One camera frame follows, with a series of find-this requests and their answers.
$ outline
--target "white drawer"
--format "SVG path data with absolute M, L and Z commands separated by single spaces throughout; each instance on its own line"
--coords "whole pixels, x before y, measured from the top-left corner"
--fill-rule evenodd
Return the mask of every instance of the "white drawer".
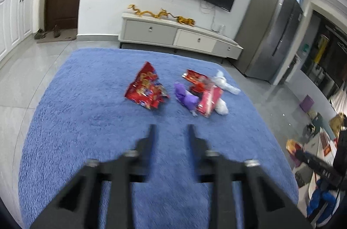
M 176 46 L 212 53 L 216 40 L 201 34 L 178 30 Z
M 149 43 L 172 45 L 177 29 L 156 23 L 127 20 L 124 39 Z
M 242 48 L 234 44 L 217 41 L 212 53 L 221 57 L 229 57 L 237 60 L 242 52 Z

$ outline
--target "fluffy rug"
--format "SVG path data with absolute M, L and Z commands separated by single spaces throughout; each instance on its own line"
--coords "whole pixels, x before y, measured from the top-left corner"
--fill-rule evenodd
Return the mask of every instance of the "fluffy rug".
M 153 64 L 171 95 L 158 110 L 149 111 L 124 98 L 145 61 Z M 181 77 L 186 69 L 212 76 L 219 69 L 237 86 L 215 63 L 124 49 L 74 52 L 43 95 L 25 140 L 18 191 L 26 228 L 88 158 L 116 158 L 145 136 L 150 123 L 157 124 L 159 136 L 149 182 L 134 185 L 137 228 L 207 228 L 208 185 L 194 181 L 186 148 L 185 131 L 190 123 L 214 150 L 228 158 L 258 159 L 296 203 L 298 188 L 289 164 L 248 97 L 242 92 L 224 92 L 228 115 L 214 112 L 210 118 L 193 117 L 174 97 L 175 82 L 189 86 Z M 239 201 L 238 187 L 233 187 Z M 106 204 L 104 198 L 103 212 Z

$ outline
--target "stainless steel refrigerator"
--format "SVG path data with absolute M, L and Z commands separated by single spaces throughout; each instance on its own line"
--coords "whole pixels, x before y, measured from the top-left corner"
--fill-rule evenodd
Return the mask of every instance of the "stainless steel refrigerator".
M 251 0 L 236 35 L 243 47 L 235 67 L 271 82 L 294 40 L 302 17 L 296 0 Z

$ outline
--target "red wrapper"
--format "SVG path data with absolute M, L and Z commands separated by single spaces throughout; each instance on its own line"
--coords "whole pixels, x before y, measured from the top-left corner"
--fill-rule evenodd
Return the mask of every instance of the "red wrapper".
M 154 67 L 146 62 L 134 82 L 129 85 L 125 97 L 145 108 L 158 108 L 159 103 L 164 102 L 163 97 L 169 98 L 169 95 L 157 80 Z
M 210 89 L 205 90 L 202 95 L 201 102 L 197 106 L 197 110 L 205 117 L 209 117 L 222 94 L 223 90 L 215 85 L 213 85 Z
M 187 72 L 182 77 L 193 83 L 190 87 L 190 92 L 201 98 L 197 110 L 205 117 L 209 117 L 216 107 L 218 99 L 223 94 L 223 90 L 214 85 L 206 75 L 202 75 L 194 70 L 187 69 Z
M 187 72 L 185 72 L 182 77 L 185 80 L 188 80 L 189 82 L 193 84 L 197 84 L 199 82 L 203 82 L 204 80 L 209 79 L 206 75 L 202 75 L 194 70 L 187 69 Z

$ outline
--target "white plastic bag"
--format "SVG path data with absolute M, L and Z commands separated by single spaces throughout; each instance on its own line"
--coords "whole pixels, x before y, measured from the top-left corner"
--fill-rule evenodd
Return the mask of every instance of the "white plastic bag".
M 215 77 L 212 77 L 212 81 L 220 88 L 222 88 L 223 90 L 227 90 L 230 93 L 233 93 L 235 95 L 240 93 L 240 89 L 231 86 L 230 84 L 227 83 L 227 80 L 225 79 L 223 73 L 218 70 L 218 73 Z
M 227 115 L 229 113 L 227 104 L 221 98 L 218 99 L 217 104 L 214 108 L 217 114 Z

